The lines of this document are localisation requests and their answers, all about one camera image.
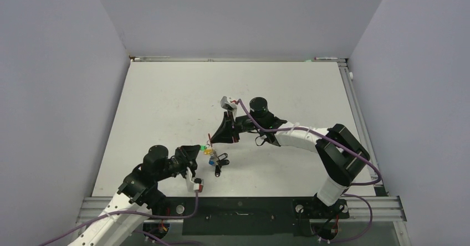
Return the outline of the metal key holder red handle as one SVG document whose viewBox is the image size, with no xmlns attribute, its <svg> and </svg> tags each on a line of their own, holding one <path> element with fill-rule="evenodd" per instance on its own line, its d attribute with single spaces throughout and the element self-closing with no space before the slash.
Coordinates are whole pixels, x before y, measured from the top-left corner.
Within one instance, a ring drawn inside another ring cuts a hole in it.
<svg viewBox="0 0 470 246">
<path fill-rule="evenodd" d="M 206 146 L 208 146 L 208 149 L 212 149 L 213 153 L 209 155 L 209 164 L 214 167 L 214 175 L 215 177 L 220 177 L 222 173 L 222 168 L 224 166 L 228 166 L 230 164 L 230 161 L 228 159 L 228 154 L 227 153 L 218 153 L 216 149 L 212 145 L 211 141 L 212 137 L 211 134 L 208 133 L 208 141 L 206 143 Z"/>
</svg>

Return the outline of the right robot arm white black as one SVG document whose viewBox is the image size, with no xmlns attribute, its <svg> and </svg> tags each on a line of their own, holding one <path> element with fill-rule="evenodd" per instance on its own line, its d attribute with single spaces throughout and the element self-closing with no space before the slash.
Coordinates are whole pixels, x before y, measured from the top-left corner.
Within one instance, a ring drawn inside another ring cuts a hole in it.
<svg viewBox="0 0 470 246">
<path fill-rule="evenodd" d="M 243 103 L 224 96 L 222 123 L 211 136 L 211 144 L 234 144 L 242 133 L 256 133 L 262 144 L 294 147 L 319 155 L 327 178 L 315 195 L 313 210 L 320 217 L 335 211 L 335 204 L 353 181 L 370 164 L 370 155 L 357 138 L 342 124 L 331 128 L 302 126 L 276 117 L 268 109 L 267 100 L 256 97 L 238 116 Z"/>
</svg>

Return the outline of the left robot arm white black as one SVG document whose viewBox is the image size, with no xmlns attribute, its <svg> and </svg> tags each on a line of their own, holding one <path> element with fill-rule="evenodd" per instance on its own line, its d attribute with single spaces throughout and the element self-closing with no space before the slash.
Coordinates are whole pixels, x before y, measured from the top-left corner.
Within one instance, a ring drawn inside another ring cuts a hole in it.
<svg viewBox="0 0 470 246">
<path fill-rule="evenodd" d="M 197 196 L 203 180 L 195 176 L 200 145 L 180 146 L 170 156 L 163 145 L 150 147 L 143 161 L 128 174 L 98 217 L 83 223 L 70 245 L 120 245 L 147 219 L 187 219 L 191 214 L 167 215 L 166 196 L 159 182 L 181 175 L 189 192 Z"/>
</svg>

